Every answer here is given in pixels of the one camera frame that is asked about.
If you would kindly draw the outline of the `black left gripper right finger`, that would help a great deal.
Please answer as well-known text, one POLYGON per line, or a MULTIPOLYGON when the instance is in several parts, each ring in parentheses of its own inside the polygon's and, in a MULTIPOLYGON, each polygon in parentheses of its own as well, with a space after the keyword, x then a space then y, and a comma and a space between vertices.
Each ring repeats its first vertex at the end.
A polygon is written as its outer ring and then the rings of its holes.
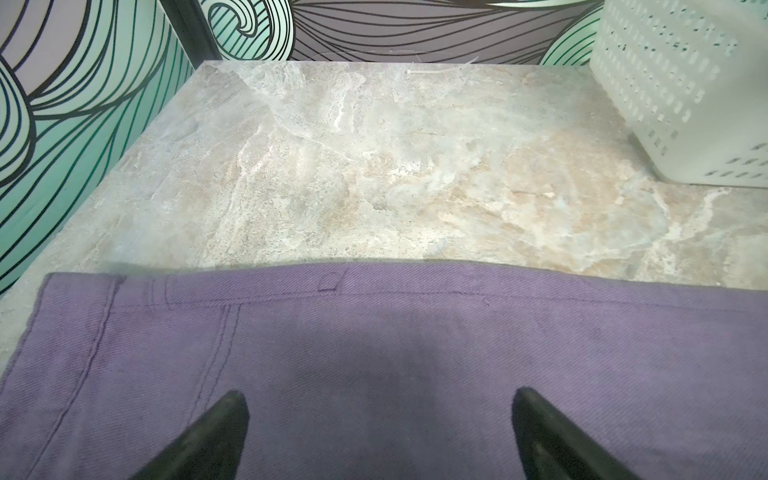
POLYGON ((511 422, 528 479, 638 477, 533 388, 515 392, 511 422))

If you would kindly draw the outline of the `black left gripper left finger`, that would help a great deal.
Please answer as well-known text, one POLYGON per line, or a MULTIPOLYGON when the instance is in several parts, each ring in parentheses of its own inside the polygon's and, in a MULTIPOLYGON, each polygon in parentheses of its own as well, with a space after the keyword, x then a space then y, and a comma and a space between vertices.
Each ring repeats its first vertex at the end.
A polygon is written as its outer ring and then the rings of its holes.
POLYGON ((231 390, 157 456, 135 479, 233 479, 249 424, 242 392, 231 390))

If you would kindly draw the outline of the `purple long pants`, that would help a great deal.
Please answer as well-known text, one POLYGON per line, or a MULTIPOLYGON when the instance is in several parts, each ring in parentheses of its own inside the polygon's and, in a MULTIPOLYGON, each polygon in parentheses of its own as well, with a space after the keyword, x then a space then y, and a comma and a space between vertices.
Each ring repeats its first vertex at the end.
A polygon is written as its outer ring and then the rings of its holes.
POLYGON ((767 475, 767 296, 468 263, 49 275, 5 479, 126 479, 230 390, 242 479, 519 479, 538 390, 644 479, 767 475))

